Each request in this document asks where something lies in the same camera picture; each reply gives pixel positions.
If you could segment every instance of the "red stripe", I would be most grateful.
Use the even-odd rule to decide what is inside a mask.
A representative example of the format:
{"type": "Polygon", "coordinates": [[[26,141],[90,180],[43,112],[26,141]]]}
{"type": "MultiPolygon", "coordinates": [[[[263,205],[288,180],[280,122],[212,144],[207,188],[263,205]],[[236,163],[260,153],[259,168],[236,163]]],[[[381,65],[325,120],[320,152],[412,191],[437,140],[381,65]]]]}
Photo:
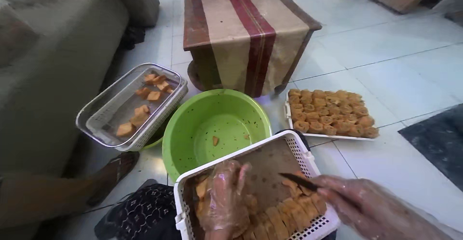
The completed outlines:
{"type": "Polygon", "coordinates": [[[259,97],[262,94],[276,33],[251,0],[230,0],[230,2],[251,37],[245,93],[252,97],[259,97]]]}

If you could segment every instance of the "plastic glove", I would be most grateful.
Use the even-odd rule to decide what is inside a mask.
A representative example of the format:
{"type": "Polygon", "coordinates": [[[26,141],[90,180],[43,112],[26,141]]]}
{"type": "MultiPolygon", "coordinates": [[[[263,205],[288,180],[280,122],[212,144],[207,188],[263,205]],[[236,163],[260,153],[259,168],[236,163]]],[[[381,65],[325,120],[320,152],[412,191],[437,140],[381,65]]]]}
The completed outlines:
{"type": "Polygon", "coordinates": [[[243,188],[250,164],[224,161],[215,166],[208,178],[204,206],[197,213],[202,228],[207,231],[230,229],[233,235],[242,233],[249,225],[243,188]]]}
{"type": "Polygon", "coordinates": [[[312,182],[342,222],[367,239],[451,239],[371,180],[321,175],[312,182]]]}

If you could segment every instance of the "leg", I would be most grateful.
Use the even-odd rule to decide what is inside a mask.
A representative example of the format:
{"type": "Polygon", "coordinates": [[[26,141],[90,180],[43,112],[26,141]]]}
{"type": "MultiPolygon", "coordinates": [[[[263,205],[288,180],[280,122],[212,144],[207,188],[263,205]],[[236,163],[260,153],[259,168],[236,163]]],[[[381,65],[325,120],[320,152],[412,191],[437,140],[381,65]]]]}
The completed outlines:
{"type": "Polygon", "coordinates": [[[103,200],[136,164],[130,152],[84,179],[4,175],[0,184],[0,228],[43,221],[84,211],[88,203],[103,200]]]}

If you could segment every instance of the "knife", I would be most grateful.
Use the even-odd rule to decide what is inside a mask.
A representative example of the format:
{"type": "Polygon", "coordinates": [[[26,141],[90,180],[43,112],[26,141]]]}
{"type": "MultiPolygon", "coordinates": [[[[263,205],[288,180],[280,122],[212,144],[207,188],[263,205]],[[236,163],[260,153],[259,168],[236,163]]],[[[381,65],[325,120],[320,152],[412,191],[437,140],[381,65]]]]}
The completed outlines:
{"type": "Polygon", "coordinates": [[[293,182],[295,182],[296,184],[304,187],[304,188],[308,188],[310,189],[311,191],[314,191],[316,192],[317,189],[319,188],[319,186],[313,184],[312,182],[304,179],[304,178],[301,178],[297,175],[294,175],[294,174],[291,174],[291,173],[279,173],[280,176],[284,177],[284,178],[287,178],[293,182]]]}

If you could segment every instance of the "white tray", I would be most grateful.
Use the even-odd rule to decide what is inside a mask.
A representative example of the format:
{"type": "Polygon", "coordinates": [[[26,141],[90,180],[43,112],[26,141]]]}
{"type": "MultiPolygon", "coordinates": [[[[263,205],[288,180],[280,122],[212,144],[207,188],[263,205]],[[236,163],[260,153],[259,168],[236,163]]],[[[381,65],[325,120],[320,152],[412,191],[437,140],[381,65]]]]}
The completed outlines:
{"type": "MultiPolygon", "coordinates": [[[[288,94],[286,94],[286,101],[284,105],[284,112],[285,112],[285,118],[286,121],[289,124],[289,127],[291,129],[294,129],[293,127],[293,120],[291,119],[291,108],[289,107],[289,101],[288,101],[288,94]]],[[[329,137],[329,138],[340,138],[340,139],[355,139],[355,140],[370,140],[374,141],[373,138],[365,138],[365,137],[351,137],[351,136],[339,136],[339,135],[326,135],[326,134],[315,134],[315,133],[303,133],[304,136],[312,136],[312,137],[329,137]]]]}
{"type": "MultiPolygon", "coordinates": [[[[257,149],[262,148],[265,144],[268,144],[274,140],[285,139],[291,152],[299,163],[301,171],[308,177],[316,177],[320,175],[320,171],[315,164],[315,158],[312,153],[302,142],[301,138],[296,132],[292,130],[282,131],[274,136],[271,136],[265,140],[252,144],[244,149],[228,154],[222,158],[211,161],[203,166],[200,166],[194,170],[188,171],[180,175],[174,185],[174,197],[177,208],[177,216],[175,217],[177,229],[182,235],[182,240],[193,240],[195,239],[193,228],[189,215],[194,210],[194,207],[189,206],[184,200],[183,186],[188,178],[192,178],[201,172],[213,168],[216,164],[231,158],[246,155],[255,152],[257,149]]],[[[325,215],[317,217],[313,220],[310,227],[304,229],[302,232],[294,233],[289,239],[290,240],[319,240],[326,237],[331,232],[336,230],[341,225],[341,220],[334,208],[327,203],[327,212],[325,215]]]]}
{"type": "MultiPolygon", "coordinates": [[[[159,90],[156,86],[148,87],[154,91],[159,90]]],[[[187,92],[187,82],[178,73],[154,63],[144,63],[126,73],[84,106],[76,118],[76,125],[106,147],[119,151],[137,151],[156,132],[187,92]],[[146,86],[144,76],[151,73],[165,75],[166,81],[174,89],[172,94],[163,93],[158,102],[149,102],[135,95],[136,89],[146,86]],[[133,110],[143,104],[150,108],[148,120],[130,138],[115,136],[117,127],[128,122],[133,110]]]]}

